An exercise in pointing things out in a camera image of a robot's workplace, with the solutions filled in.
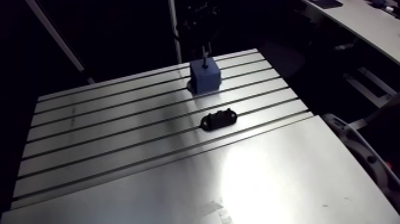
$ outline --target metal pole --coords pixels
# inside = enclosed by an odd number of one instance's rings
[[[61,50],[66,54],[66,56],[74,64],[76,69],[78,69],[78,71],[82,73],[85,70],[85,68],[83,67],[81,62],[78,60],[78,58],[74,55],[72,50],[68,47],[68,45],[65,43],[65,41],[62,39],[60,34],[54,28],[54,26],[51,24],[51,22],[46,17],[46,15],[44,14],[44,12],[40,8],[40,6],[38,6],[38,4],[36,3],[35,0],[26,0],[26,3],[30,7],[30,9],[33,11],[33,13],[36,15],[36,17],[39,19],[39,21],[43,24],[45,29],[53,37],[53,39],[58,44],[58,46],[61,48]],[[94,83],[94,81],[91,77],[87,78],[86,80],[90,84]]]
[[[176,20],[176,10],[175,10],[175,1],[174,0],[168,0],[168,5],[170,7],[170,17],[171,17],[171,23],[172,23],[172,31],[176,36],[179,37],[178,30],[176,29],[177,25],[177,20]],[[179,64],[182,63],[182,53],[180,51],[180,43],[178,40],[175,41],[175,51],[176,51],[176,60],[178,61]]]

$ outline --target white desk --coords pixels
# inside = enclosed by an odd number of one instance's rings
[[[26,223],[400,223],[363,168],[257,50],[39,98],[12,210]],[[231,108],[234,125],[199,126]]]
[[[400,217],[316,116],[4,213],[2,223],[398,224]]]
[[[312,116],[256,49],[214,59],[223,81],[208,95],[186,89],[186,63],[40,97],[12,208]],[[198,128],[208,113],[228,108],[239,116],[235,125],[211,133]]]
[[[364,0],[339,0],[342,7],[327,10],[307,0],[304,2],[400,64],[400,20],[369,6]]]

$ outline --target black object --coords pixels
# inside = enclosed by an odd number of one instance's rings
[[[310,0],[310,2],[324,9],[341,7],[343,5],[341,2],[336,0]]]
[[[206,131],[216,130],[236,123],[238,115],[228,108],[226,111],[218,111],[201,119],[200,128]]]

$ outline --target black clamp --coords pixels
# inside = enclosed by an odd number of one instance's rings
[[[228,108],[225,111],[218,111],[215,114],[209,114],[201,119],[200,128],[205,131],[216,130],[236,123],[238,115]]]

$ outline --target blue block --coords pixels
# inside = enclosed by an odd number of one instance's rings
[[[221,85],[221,71],[212,58],[207,58],[207,68],[203,68],[203,59],[190,62],[190,81],[192,94],[200,95],[216,91]]]

